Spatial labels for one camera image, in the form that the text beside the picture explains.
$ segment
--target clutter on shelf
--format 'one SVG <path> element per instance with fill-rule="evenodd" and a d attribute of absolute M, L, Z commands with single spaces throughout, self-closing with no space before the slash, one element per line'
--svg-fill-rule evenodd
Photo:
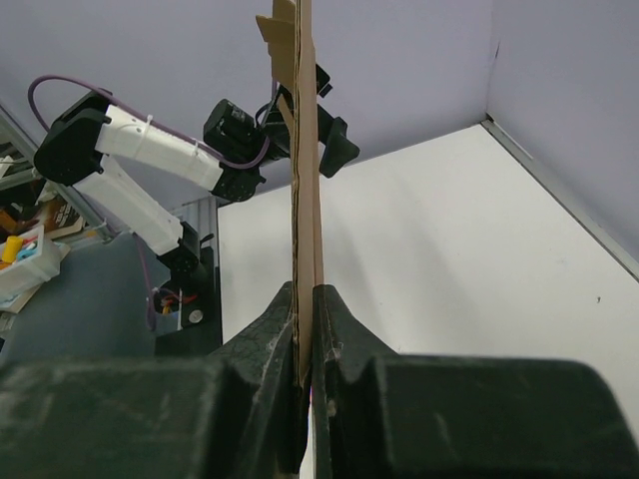
<path fill-rule="evenodd" d="M 68 252 L 65 244 L 54 244 L 38 226 L 19 236 L 9 236 L 0 245 L 0 311 L 15 311 L 14 300 L 60 273 L 60 261 Z M 26 303 L 21 298 L 21 306 Z"/>

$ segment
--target metal frame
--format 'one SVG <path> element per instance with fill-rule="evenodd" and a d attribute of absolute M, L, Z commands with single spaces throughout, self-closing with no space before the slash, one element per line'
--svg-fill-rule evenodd
<path fill-rule="evenodd" d="M 30 163 L 33 163 L 33 156 L 38 149 L 37 144 L 27 135 L 24 129 L 20 127 L 2 105 L 0 105 L 0 127 L 6 132 L 11 143 L 20 153 L 22 153 Z M 2 188 L 11 188 L 29 181 L 31 178 L 34 178 L 33 172 L 34 170 L 24 172 L 26 175 L 19 174 L 15 176 L 17 177 L 15 179 L 7 179 L 11 180 L 11 182 L 3 183 Z M 89 205 L 76 190 L 53 182 L 51 182 L 51 184 L 55 187 L 58 194 L 84 218 L 102 240 L 112 240 L 115 237 L 114 233 L 107 227 L 104 219 L 96 213 L 93 207 Z"/>
<path fill-rule="evenodd" d="M 593 220 L 572 192 L 541 162 L 521 148 L 498 124 L 484 120 L 480 124 L 612 257 L 639 280 L 639 262 Z"/>

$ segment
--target corrugated cardboard edge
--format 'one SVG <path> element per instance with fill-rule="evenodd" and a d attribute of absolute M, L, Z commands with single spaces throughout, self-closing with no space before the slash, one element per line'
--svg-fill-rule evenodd
<path fill-rule="evenodd" d="M 296 9 L 293 164 L 293 273 L 297 300 L 298 384 L 311 368 L 313 288 L 323 282 L 320 229 L 318 98 L 316 50 L 313 44 L 311 0 L 298 0 Z"/>
<path fill-rule="evenodd" d="M 308 384 L 313 330 L 313 288 L 323 283 L 320 213 L 320 155 L 316 54 L 311 32 L 311 0 L 274 0 L 273 18 L 257 17 L 269 44 L 273 77 L 294 97 L 293 117 L 278 107 L 291 133 L 293 300 L 296 382 Z M 292 26 L 295 37 L 292 38 Z"/>

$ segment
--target robotic arm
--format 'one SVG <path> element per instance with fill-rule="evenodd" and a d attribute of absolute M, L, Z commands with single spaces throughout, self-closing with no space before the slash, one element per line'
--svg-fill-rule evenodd
<path fill-rule="evenodd" d="M 331 89 L 329 76 L 319 66 L 317 72 L 323 97 Z M 104 92 L 89 93 L 53 123 L 34 157 L 35 167 L 44 178 L 74 187 L 121 219 L 169 268 L 173 283 L 185 294 L 198 292 L 207 279 L 198 233 L 164 210 L 113 156 L 185 178 L 230 202 L 248 200 L 266 181 L 261 166 L 290 155 L 289 131 L 276 104 L 284 96 L 293 110 L 291 93 L 282 86 L 275 90 L 261 108 L 261 121 L 221 101 L 204 126 L 202 144 L 116 105 Z M 359 148 L 346 138 L 341 118 L 319 107 L 318 120 L 325 144 L 319 170 L 332 177 L 358 156 Z"/>

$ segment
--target purple cable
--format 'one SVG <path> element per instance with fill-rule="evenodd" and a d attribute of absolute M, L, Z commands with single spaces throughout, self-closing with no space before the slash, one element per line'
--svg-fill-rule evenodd
<path fill-rule="evenodd" d="M 156 307 L 154 305 L 154 294 L 151 287 L 151 277 L 149 275 L 149 268 L 147 267 L 147 260 L 144 258 L 144 247 L 142 239 L 133 233 L 133 238 L 136 240 L 138 246 L 138 254 L 140 255 L 140 263 L 142 264 L 142 272 L 144 273 L 144 283 L 147 287 L 147 327 L 155 331 L 157 326 Z"/>
<path fill-rule="evenodd" d="M 38 122 L 40 123 L 40 125 L 42 125 L 42 127 L 48 132 L 49 131 L 49 125 L 47 125 L 47 122 L 44 121 L 44 118 L 42 118 L 42 115 L 40 114 L 40 111 L 38 110 L 38 107 L 36 106 L 36 102 L 35 102 L 35 98 L 34 98 L 34 94 L 36 91 L 36 88 L 38 88 L 38 85 L 40 85 L 41 83 L 44 82 L 48 82 L 50 80 L 62 80 L 63 82 L 68 82 L 68 83 L 73 83 L 75 85 L 79 85 L 81 87 L 84 87 L 88 90 L 91 90 L 92 92 L 97 93 L 98 95 L 102 95 L 104 98 L 106 98 L 107 100 L 109 100 L 109 102 L 111 102 L 111 104 L 120 107 L 122 110 L 124 110 L 125 112 L 127 112 L 129 115 L 133 115 L 134 117 L 138 117 L 140 119 L 144 119 L 146 118 L 146 115 L 144 115 L 141 112 L 138 112 L 137 110 L 135 110 L 134 108 L 130 107 L 129 105 L 127 105 L 124 102 L 121 102 L 120 100 L 118 100 L 116 97 L 114 97 L 113 95 L 111 95 L 110 93 L 105 92 L 103 89 L 96 87 L 95 85 L 92 85 L 88 82 L 85 82 L 83 80 L 78 80 L 75 78 L 71 78 L 71 77 L 66 77 L 64 75 L 43 75 L 42 77 L 38 77 L 36 78 L 33 83 L 31 85 L 29 85 L 29 90 L 27 92 L 28 98 L 29 98 L 29 106 L 31 107 L 31 111 L 33 112 L 33 114 L 35 115 L 36 119 L 38 120 Z M 272 85 L 271 85 L 271 96 L 272 99 L 275 98 L 276 96 L 276 92 L 278 90 L 278 84 L 276 83 L 275 80 L 273 80 Z M 271 141 L 269 140 L 269 138 L 266 138 L 264 141 L 264 144 L 262 145 L 262 149 L 260 150 L 260 152 L 258 153 L 258 155 L 255 157 L 254 160 L 251 160 L 248 163 L 234 163 L 231 160 L 227 160 L 220 152 L 214 150 L 213 148 L 211 148 L 209 145 L 207 145 L 206 143 L 202 143 L 199 140 L 196 140 L 194 138 L 191 138 L 187 135 L 184 135 L 183 133 L 178 132 L 177 130 L 174 130 L 170 127 L 167 127 L 161 123 L 158 123 L 154 120 L 151 121 L 151 126 L 158 128 L 159 130 L 162 130 L 165 133 L 168 133 L 169 135 L 173 135 L 176 138 L 179 138 L 180 140 L 184 140 L 185 142 L 188 143 L 192 143 L 192 142 L 197 142 L 199 147 L 204 150 L 205 152 L 207 152 L 209 155 L 212 155 L 213 157 L 215 157 L 216 159 L 218 159 L 220 161 L 220 163 L 224 163 L 225 165 L 234 168 L 236 170 L 248 170 L 249 168 L 255 167 L 257 166 L 263 159 L 264 156 L 267 154 L 267 150 L 269 149 L 269 145 L 271 144 Z"/>

